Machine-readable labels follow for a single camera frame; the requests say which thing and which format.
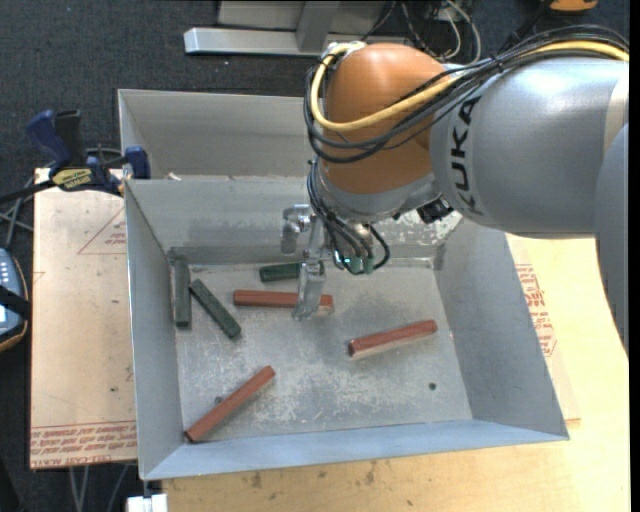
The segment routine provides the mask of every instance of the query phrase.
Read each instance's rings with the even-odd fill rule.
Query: red wooden block
[[[229,414],[257,393],[275,376],[275,374],[276,372],[271,368],[271,366],[265,366],[262,370],[251,377],[251,379],[245,382],[231,395],[189,427],[185,432],[187,438],[190,441],[200,440],[202,436],[209,432],[209,430],[215,427],[223,419],[229,416]]]
[[[435,333],[437,330],[438,326],[435,320],[425,320],[362,338],[355,338],[349,342],[349,355],[352,358],[357,358],[369,354],[376,354],[399,345],[419,340]]]
[[[294,292],[269,292],[263,290],[236,290],[233,292],[233,303],[236,306],[255,306],[263,308],[294,308],[298,294]],[[333,297],[322,295],[320,309],[333,309]]]

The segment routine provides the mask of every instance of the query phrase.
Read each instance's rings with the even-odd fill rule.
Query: black carpet
[[[22,187],[33,168],[47,162],[25,133],[28,121],[47,108],[57,112],[80,109],[87,147],[119,147],[118,89],[301,96],[303,75],[312,59],[184,54],[183,33],[192,27],[213,25],[215,3],[0,2],[0,195]],[[428,3],[410,2],[412,9]],[[538,0],[474,0],[473,18],[482,35],[483,56],[498,50],[537,4]],[[630,0],[600,0],[586,16],[546,19],[540,26],[597,23],[628,38],[629,5]],[[394,14],[381,30],[395,31],[401,24]],[[20,220],[33,222],[30,203]],[[0,223],[0,246],[6,229],[6,223]],[[11,252],[30,281],[31,233],[18,229]],[[6,468],[15,497],[25,510],[72,511],[67,470],[28,469],[29,352],[27,336],[14,349],[0,353],[0,466]],[[81,483],[83,469],[77,468],[75,473]],[[122,473],[123,466],[118,464],[92,467],[85,510],[106,510]],[[0,481],[1,512],[5,512],[4,496],[9,506],[9,492]],[[142,492],[135,467],[125,469],[114,509],[121,510],[126,496]]]

